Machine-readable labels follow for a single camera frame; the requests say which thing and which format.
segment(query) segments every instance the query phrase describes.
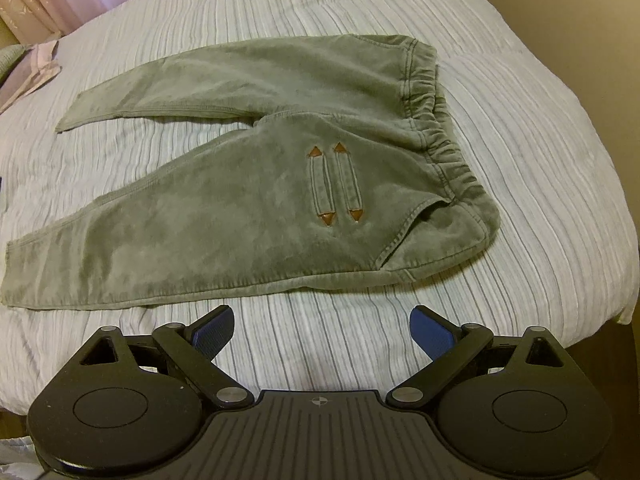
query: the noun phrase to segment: blue gripper pad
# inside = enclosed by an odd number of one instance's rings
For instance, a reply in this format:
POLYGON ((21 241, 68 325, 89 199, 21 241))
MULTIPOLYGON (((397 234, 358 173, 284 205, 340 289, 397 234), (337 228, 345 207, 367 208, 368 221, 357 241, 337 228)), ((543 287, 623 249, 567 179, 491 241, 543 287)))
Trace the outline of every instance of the blue gripper pad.
POLYGON ((456 344, 453 332, 418 308, 414 308, 409 316, 409 331, 412 339, 433 361, 456 344))
POLYGON ((191 345, 201 354, 213 359, 234 334, 234 313, 227 307, 221 314, 194 330, 191 345))

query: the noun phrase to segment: bed sheet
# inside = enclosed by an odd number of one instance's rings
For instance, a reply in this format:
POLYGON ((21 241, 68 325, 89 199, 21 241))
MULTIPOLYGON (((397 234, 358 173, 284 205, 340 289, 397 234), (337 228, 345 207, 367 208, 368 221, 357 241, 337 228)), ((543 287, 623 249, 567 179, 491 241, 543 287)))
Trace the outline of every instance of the bed sheet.
POLYGON ((42 473, 30 437, 0 439, 0 480, 37 480, 42 473))
POLYGON ((386 392, 428 362, 408 334, 417 303, 503 335, 543 325, 566 346, 613 317, 630 321, 638 240, 609 155, 575 95, 485 0, 129 0, 62 38, 62 72, 0 116, 0 251, 237 127, 126 119, 55 135, 78 92, 208 44, 345 33, 406 34, 437 48, 457 141, 500 207, 494 245, 416 286, 94 312, 0 305, 0 406, 26 413, 100 326, 150 333, 219 303, 233 307, 236 335, 215 362, 254 393, 386 392))

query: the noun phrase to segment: pocket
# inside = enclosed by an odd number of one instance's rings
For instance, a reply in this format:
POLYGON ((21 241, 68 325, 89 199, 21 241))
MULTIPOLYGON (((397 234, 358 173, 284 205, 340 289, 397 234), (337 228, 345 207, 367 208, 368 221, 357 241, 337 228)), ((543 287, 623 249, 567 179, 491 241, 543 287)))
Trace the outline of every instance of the pocket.
POLYGON ((318 148, 307 154, 309 180, 314 198, 316 215, 325 225, 331 226, 335 217, 334 192, 329 180, 326 155, 318 148))
POLYGON ((416 267, 440 260, 456 251, 455 222, 450 222, 450 214, 444 219, 436 219, 438 212, 448 209, 449 198, 425 195, 424 199, 409 211, 395 232, 396 236, 376 259, 375 268, 398 270, 416 267))
POLYGON ((355 222, 359 222, 364 209, 362 206, 362 193, 358 186, 358 177, 353 167, 351 153, 341 142, 338 142, 334 147, 334 153, 347 210, 351 218, 355 222))

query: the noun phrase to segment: seam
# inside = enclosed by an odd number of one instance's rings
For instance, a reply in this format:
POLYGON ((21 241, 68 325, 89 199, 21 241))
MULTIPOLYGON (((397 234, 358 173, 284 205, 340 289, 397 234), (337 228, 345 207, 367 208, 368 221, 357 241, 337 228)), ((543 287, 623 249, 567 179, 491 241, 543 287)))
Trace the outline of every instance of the seam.
POLYGON ((282 111, 275 112, 273 114, 269 114, 269 115, 265 115, 264 117, 261 117, 259 120, 255 122, 254 127, 257 124, 267 123, 272 119, 279 119, 282 117, 291 117, 291 116, 303 115, 303 114, 313 114, 313 115, 318 115, 322 117, 331 117, 334 119, 340 119, 343 117, 344 118, 362 117, 359 114, 344 114, 344 113, 338 113, 338 112, 319 112, 317 110, 282 110, 282 111))
POLYGON ((404 118, 405 119, 409 119, 411 118, 411 110, 409 107, 409 99, 411 98, 411 95, 409 94, 409 87, 408 87, 408 82, 407 82, 407 78, 408 78, 408 74, 407 74, 407 70, 406 70, 406 66, 407 66, 407 57, 410 56, 410 52, 408 50, 404 51, 404 67, 402 67, 402 65, 400 66, 400 76, 402 79, 402 85, 401 85, 401 90, 400 90, 400 100, 402 101, 402 108, 404 111, 404 118))
POLYGON ((445 189, 445 191, 449 195, 450 200, 454 200, 456 198, 456 194, 451 188, 449 181, 444 176, 444 172, 440 168, 440 165, 435 163, 431 158, 431 155, 429 154, 429 150, 428 150, 427 140, 425 139, 423 132, 420 129, 418 129, 418 127, 416 126, 415 119, 413 117, 413 113, 411 110, 412 88, 411 88, 410 70, 411 70, 411 67, 413 66, 413 54, 417 44, 418 44, 418 40, 412 41, 411 45, 409 46, 409 49, 407 50, 406 59, 404 62, 404 70, 405 70, 404 80, 408 82, 408 90, 405 93, 403 93, 403 96, 402 96, 404 101, 404 106, 405 106, 405 114, 406 114, 406 118, 409 121, 409 127, 414 132, 417 132, 418 135, 420 136, 420 144, 424 147, 422 150, 423 157, 425 158, 425 160, 427 160, 429 164, 433 166, 436 174, 438 175, 438 179, 440 180, 442 187, 445 189))
MULTIPOLYGON (((280 280, 269 280, 269 281, 266 281, 266 282, 255 282, 255 283, 249 283, 247 285, 238 285, 238 286, 222 286, 220 288, 205 288, 203 290, 192 290, 192 291, 189 291, 189 292, 182 292, 180 294, 172 294, 172 295, 162 294, 160 296, 150 296, 148 298, 137 298, 135 300, 105 301, 105 302, 100 302, 100 303, 85 303, 85 304, 67 304, 67 303, 52 304, 52 303, 49 303, 49 304, 46 304, 45 306, 54 307, 54 308, 55 307, 71 308, 71 307, 74 307, 74 306, 87 307, 87 306, 93 306, 93 305, 118 305, 118 304, 123 304, 123 303, 132 303, 133 301, 135 301, 135 302, 148 301, 149 304, 154 304, 154 300, 156 300, 156 299, 158 299, 158 300, 162 299, 163 301, 165 301, 165 300, 169 300, 169 299, 173 300, 175 298, 176 300, 180 300, 181 297, 188 296, 188 295, 191 295, 191 294, 205 294, 207 292, 216 292, 216 291, 219 291, 219 290, 229 290, 230 288, 245 288, 245 287, 257 286, 257 285, 268 285, 268 284, 275 285, 275 284, 280 283, 280 282, 286 282, 286 281, 289 281, 289 280, 295 280, 297 278, 335 276, 336 274, 340 274, 340 275, 357 274, 357 273, 360 273, 360 272, 371 272, 371 273, 374 273, 374 272, 380 272, 381 270, 383 272, 389 272, 390 274, 393 274, 393 273, 396 273, 396 272, 409 271, 409 270, 412 270, 412 269, 418 269, 420 267, 430 266, 430 265, 435 264, 437 262, 446 260, 448 258, 452 258, 454 256, 457 256, 458 254, 462 254, 462 253, 465 253, 465 252, 468 252, 470 250, 475 249, 476 247, 478 247, 481 244, 483 244, 486 240, 487 240, 487 236, 485 236, 485 237, 481 238, 480 240, 478 240, 477 243, 475 243, 475 244, 473 244, 471 246, 465 247, 464 249, 459 250, 459 251, 457 251, 457 252, 455 252, 453 254, 448 254, 447 256, 443 256, 442 258, 438 258, 437 260, 431 260, 430 262, 428 262, 426 264, 423 264, 421 266, 417 266, 417 267, 400 267, 398 269, 388 270, 388 271, 385 271, 384 269, 375 269, 375 270, 367 269, 367 270, 345 270, 345 271, 339 271, 339 272, 323 272, 323 273, 319 273, 319 274, 302 274, 300 276, 293 276, 292 278, 283 278, 283 279, 280 279, 280 280)), ((14 305, 14 306, 21 307, 21 308, 33 308, 33 309, 37 309, 37 310, 42 310, 43 304, 40 303, 38 305, 31 305, 31 304, 22 303, 22 304, 18 304, 18 305, 14 305)))
POLYGON ((197 110, 201 112, 215 112, 215 111, 228 112, 228 113, 235 114, 238 117, 253 117, 253 116, 259 115, 259 113, 256 111, 250 112, 248 110, 239 110, 238 108, 231 108, 231 107, 225 107, 225 106, 207 106, 207 105, 189 105, 189 104, 181 105, 180 102, 174 102, 172 103, 172 108, 137 108, 135 110, 126 108, 124 110, 123 109, 116 110, 108 114, 92 116, 88 119, 75 121, 73 123, 64 123, 63 122, 64 117, 63 117, 62 119, 60 119, 60 122, 58 123, 59 126, 57 126, 56 129, 58 130, 59 128, 64 128, 65 130, 71 130, 73 128, 77 128, 78 126, 83 126, 84 124, 88 124, 88 123, 97 123, 99 121, 105 121, 109 119, 120 119, 120 118, 127 119, 132 117, 133 118, 145 117, 146 114, 162 113, 163 115, 166 115, 166 116, 173 115, 173 116, 180 117, 180 112, 183 112, 185 110, 197 110))
MULTIPOLYGON (((381 43, 379 41, 376 40, 372 40, 371 38, 364 38, 358 34, 349 34, 349 36, 351 36, 352 38, 355 38, 356 40, 360 40, 360 41, 364 41, 365 43, 370 43, 373 44, 375 46, 381 46, 382 48, 404 48, 404 45, 402 44, 397 44, 397 45, 389 45, 388 43, 381 43)), ((409 38, 408 36, 405 36, 404 34, 398 34, 398 36, 402 36, 404 38, 409 38)))

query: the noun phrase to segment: wall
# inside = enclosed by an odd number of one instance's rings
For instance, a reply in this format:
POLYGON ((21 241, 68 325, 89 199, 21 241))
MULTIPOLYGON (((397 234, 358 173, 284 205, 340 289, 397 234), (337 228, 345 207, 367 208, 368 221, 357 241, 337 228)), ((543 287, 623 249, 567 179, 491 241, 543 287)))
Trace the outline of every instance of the wall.
POLYGON ((640 0, 489 0, 580 99, 640 232, 640 0))
POLYGON ((6 23, 0 20, 0 48, 15 43, 19 43, 18 40, 15 39, 15 36, 9 30, 9 27, 6 26, 6 23))

